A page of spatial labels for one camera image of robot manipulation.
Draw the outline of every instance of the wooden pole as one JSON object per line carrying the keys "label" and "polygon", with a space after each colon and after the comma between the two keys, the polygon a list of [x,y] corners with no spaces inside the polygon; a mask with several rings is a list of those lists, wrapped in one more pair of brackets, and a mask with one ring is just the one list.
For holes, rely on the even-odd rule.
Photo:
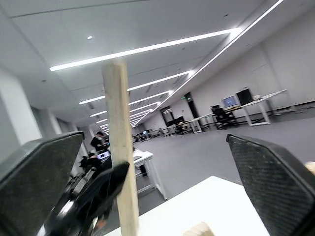
{"label": "wooden pole", "polygon": [[102,68],[109,124],[109,141],[113,166],[129,162],[122,192],[117,198],[122,236],[136,236],[138,230],[138,196],[133,163],[129,95],[126,64],[109,62]]}

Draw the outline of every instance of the floor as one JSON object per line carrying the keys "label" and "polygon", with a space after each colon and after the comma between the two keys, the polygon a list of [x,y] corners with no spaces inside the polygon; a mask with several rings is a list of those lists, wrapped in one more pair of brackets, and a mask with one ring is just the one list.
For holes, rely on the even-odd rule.
{"label": "floor", "polygon": [[[210,176],[241,183],[226,135],[240,134],[263,139],[287,148],[301,162],[315,161],[315,109],[300,107],[294,113],[272,119],[274,123],[248,127],[242,125],[228,130],[212,130],[198,134],[154,138],[135,147],[154,153],[154,163],[169,198],[172,198]],[[164,202],[156,191],[139,196],[140,215]],[[119,226],[114,207],[106,231]]]}

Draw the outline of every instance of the man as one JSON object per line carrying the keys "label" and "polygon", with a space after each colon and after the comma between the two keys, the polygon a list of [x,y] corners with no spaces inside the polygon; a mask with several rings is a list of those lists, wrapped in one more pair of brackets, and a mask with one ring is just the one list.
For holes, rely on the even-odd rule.
{"label": "man", "polygon": [[100,131],[98,131],[95,135],[95,137],[91,141],[91,146],[95,148],[96,151],[102,151],[106,150],[106,148],[103,146],[102,138],[104,137],[104,134]]}

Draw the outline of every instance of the desktop computer tower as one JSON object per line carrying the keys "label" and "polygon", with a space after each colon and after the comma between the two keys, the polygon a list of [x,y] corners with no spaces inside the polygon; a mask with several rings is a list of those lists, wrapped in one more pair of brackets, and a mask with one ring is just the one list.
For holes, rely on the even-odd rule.
{"label": "desktop computer tower", "polygon": [[249,88],[238,92],[236,95],[241,106],[253,102],[252,94]]}

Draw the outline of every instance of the ceiling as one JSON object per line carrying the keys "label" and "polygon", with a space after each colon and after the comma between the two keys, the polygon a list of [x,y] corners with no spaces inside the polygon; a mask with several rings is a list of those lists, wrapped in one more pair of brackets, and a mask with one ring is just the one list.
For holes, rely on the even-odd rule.
{"label": "ceiling", "polygon": [[[0,67],[21,80],[32,106],[49,109],[58,118],[78,126],[92,125],[97,129],[95,122],[107,118],[106,114],[93,118],[90,115],[106,110],[105,100],[84,105],[79,102],[104,95],[102,63],[60,71],[50,71],[51,66],[236,28],[261,7],[273,2],[275,0],[28,0],[26,4],[25,0],[0,0]],[[313,0],[286,0],[164,106],[313,5]],[[87,40],[89,35],[93,36],[92,40]],[[123,57],[129,87],[198,68],[227,39],[226,34]],[[181,76],[133,90],[130,101],[174,90],[185,79],[187,76]],[[130,109],[163,101],[166,97],[167,94],[133,104]]]}

